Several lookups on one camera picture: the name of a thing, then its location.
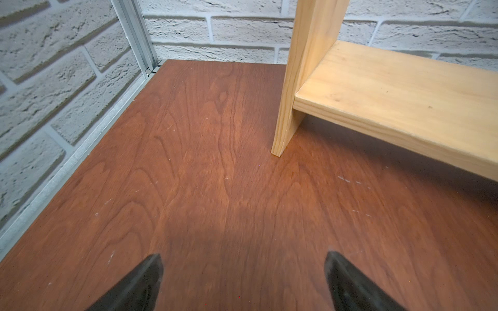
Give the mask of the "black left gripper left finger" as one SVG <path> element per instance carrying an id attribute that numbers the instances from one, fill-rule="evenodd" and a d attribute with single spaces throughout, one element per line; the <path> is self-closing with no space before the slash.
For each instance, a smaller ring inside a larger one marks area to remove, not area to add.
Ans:
<path id="1" fill-rule="evenodd" d="M 163 278 L 159 253 L 151 254 L 88 310 L 154 310 Z"/>

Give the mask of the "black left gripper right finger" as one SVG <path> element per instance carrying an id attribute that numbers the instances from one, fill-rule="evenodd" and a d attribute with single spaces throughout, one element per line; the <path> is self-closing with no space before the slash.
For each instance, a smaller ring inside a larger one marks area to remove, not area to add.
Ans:
<path id="1" fill-rule="evenodd" d="M 338 251 L 327 253 L 324 273 L 335 310 L 405 309 Z"/>

